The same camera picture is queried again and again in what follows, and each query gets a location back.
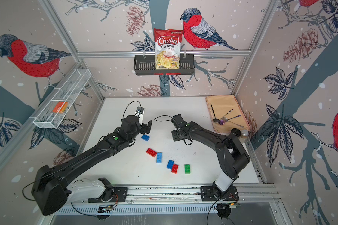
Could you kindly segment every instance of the green lego brick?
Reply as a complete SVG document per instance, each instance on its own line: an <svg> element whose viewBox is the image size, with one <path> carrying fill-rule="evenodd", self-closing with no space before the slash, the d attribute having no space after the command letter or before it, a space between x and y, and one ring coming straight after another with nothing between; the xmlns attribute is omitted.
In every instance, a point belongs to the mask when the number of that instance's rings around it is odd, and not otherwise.
<svg viewBox="0 0 338 225"><path fill-rule="evenodd" d="M184 170L185 170L185 173L190 173L190 165L189 164L185 164L184 165Z"/></svg>

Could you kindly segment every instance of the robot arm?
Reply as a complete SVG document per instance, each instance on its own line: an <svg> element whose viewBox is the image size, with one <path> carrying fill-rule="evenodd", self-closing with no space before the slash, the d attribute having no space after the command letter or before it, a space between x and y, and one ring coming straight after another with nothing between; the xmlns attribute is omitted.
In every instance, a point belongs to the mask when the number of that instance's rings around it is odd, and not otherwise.
<svg viewBox="0 0 338 225"><path fill-rule="evenodd" d="M151 121L148 125L139 123L139 117L127 116L122 119L121 127L108 134L97 145L78 155L65 164L49 168L48 165L41 167L37 174L31 194L34 196L44 216L59 210L68 200L72 191L67 186L80 174L107 159L135 141L139 134L150 133Z"/></svg>
<svg viewBox="0 0 338 225"><path fill-rule="evenodd" d="M250 162L250 158L234 132L221 135L202 128L195 122L187 123L180 114L173 116L171 122L176 130L171 132L173 140L188 139L199 141L213 149L218 157L221 174L213 184L213 191L217 198L222 196L230 185L238 178L238 174Z"/></svg>

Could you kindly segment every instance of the small jar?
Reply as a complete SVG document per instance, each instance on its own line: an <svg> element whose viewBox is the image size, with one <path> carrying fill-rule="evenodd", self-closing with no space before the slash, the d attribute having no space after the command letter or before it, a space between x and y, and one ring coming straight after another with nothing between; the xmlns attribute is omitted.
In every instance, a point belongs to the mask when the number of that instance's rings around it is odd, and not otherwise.
<svg viewBox="0 0 338 225"><path fill-rule="evenodd" d="M244 141L248 138L248 136L249 136L249 131L242 130L241 131L241 136L239 137L240 142L244 143Z"/></svg>

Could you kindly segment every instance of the black wire basket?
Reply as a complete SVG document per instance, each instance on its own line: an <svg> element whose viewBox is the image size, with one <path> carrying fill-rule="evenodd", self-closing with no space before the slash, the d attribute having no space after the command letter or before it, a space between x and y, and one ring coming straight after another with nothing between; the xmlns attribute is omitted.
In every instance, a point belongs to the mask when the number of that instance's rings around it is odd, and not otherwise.
<svg viewBox="0 0 338 225"><path fill-rule="evenodd" d="M138 76L142 75L192 75L194 73L194 55L179 56L179 69L156 70L155 55L135 56L134 70Z"/></svg>

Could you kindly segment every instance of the red lego brick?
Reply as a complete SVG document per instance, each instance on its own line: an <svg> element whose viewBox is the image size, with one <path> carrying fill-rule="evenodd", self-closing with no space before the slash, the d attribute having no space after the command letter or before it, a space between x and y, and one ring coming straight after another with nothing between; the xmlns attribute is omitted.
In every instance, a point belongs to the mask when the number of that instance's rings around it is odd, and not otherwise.
<svg viewBox="0 0 338 225"><path fill-rule="evenodd" d="M148 153L149 155L153 156L153 157L155 157L156 154L157 154L156 151L151 150L150 148L148 148L147 153Z"/></svg>
<svg viewBox="0 0 338 225"><path fill-rule="evenodd" d="M171 172L176 174L177 171L178 171L178 165L174 164L173 167L172 167L172 169L171 169Z"/></svg>

